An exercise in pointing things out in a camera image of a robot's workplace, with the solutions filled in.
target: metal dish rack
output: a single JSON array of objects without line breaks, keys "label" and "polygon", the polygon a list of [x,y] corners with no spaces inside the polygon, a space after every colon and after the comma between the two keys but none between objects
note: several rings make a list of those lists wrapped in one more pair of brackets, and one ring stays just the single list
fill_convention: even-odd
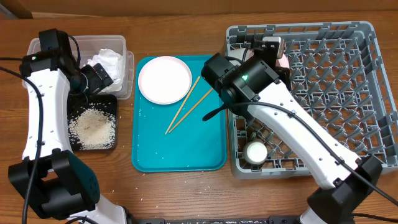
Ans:
[{"label": "metal dish rack", "polygon": [[[383,173],[398,168],[398,113],[376,34],[368,22],[231,26],[227,55],[252,38],[280,36],[290,64],[296,101],[335,139],[359,156],[376,156]],[[229,113],[231,171],[239,179],[310,175],[294,152],[267,126]],[[262,141],[269,157],[261,166],[242,157],[248,141]]]}]

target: teal placemat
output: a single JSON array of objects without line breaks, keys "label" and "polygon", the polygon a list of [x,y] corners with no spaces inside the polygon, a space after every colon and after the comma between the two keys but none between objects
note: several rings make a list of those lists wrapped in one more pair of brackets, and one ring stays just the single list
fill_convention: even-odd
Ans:
[{"label": "teal placemat", "polygon": [[[211,55],[176,56],[192,73],[192,85]],[[146,57],[137,65],[132,128],[133,166],[141,172],[217,170],[227,158],[226,117],[219,113],[209,121],[201,119],[222,105],[212,91],[171,133],[165,135],[183,99],[172,105],[154,104],[141,94],[138,76],[142,67],[155,57]],[[211,88],[200,79],[174,124]]]}]

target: crumpled paper towel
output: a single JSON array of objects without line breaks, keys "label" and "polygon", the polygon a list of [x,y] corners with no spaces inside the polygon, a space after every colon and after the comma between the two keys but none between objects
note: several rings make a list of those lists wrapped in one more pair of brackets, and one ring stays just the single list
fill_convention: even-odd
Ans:
[{"label": "crumpled paper towel", "polygon": [[108,75],[113,79],[113,83],[104,88],[102,93],[111,93],[119,91],[122,88],[124,72],[122,56],[111,49],[101,49],[98,55],[94,55],[93,59],[88,59],[87,64],[94,66],[100,63],[104,67]]}]

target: round plate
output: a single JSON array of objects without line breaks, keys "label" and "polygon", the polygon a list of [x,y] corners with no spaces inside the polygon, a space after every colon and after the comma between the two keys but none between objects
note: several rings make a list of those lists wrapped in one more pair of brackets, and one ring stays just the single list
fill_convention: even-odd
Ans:
[{"label": "round plate", "polygon": [[138,76],[138,87],[142,95],[160,105],[181,100],[191,84],[192,74],[187,64],[170,56],[150,60]]}]

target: chopstick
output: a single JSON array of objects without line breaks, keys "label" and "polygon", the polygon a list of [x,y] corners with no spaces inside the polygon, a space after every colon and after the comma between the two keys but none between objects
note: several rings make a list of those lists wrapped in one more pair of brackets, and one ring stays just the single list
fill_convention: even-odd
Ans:
[{"label": "chopstick", "polygon": [[193,109],[195,109],[199,105],[199,103],[201,103],[206,98],[206,96],[211,93],[211,91],[213,91],[213,88],[210,88],[210,90],[207,91],[207,93],[202,98],[200,98],[200,100],[195,103],[195,105],[192,106],[192,108],[180,119],[180,121],[178,121],[178,123],[174,125],[169,133],[171,133],[181,123],[181,121],[183,121],[193,111]]},{"label": "chopstick", "polygon": [[175,119],[176,119],[177,116],[180,114],[180,111],[181,111],[182,107],[184,106],[184,104],[185,104],[185,102],[187,101],[188,97],[191,95],[191,92],[192,92],[192,90],[194,89],[194,87],[197,85],[199,79],[200,79],[200,76],[198,76],[198,78],[197,78],[197,80],[195,81],[195,83],[193,84],[191,90],[188,92],[187,97],[185,97],[184,101],[182,102],[182,104],[181,104],[181,106],[180,106],[180,109],[178,109],[178,111],[177,111],[177,113],[175,114],[175,116],[174,116],[172,122],[170,123],[169,127],[167,128],[166,133],[164,133],[164,134],[167,134],[168,131],[170,130],[170,128],[172,127],[172,125],[173,125]]}]

